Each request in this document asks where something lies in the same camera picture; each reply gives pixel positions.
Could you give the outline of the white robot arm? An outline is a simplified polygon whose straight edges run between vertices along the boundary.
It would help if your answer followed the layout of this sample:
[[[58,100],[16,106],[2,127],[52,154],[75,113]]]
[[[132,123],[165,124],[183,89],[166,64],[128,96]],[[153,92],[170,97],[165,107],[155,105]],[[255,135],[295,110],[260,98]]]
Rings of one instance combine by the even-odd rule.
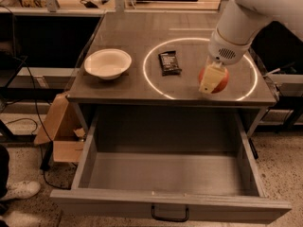
[[[303,0],[228,0],[208,44],[199,91],[212,94],[240,61],[260,30],[273,21],[303,39]]]

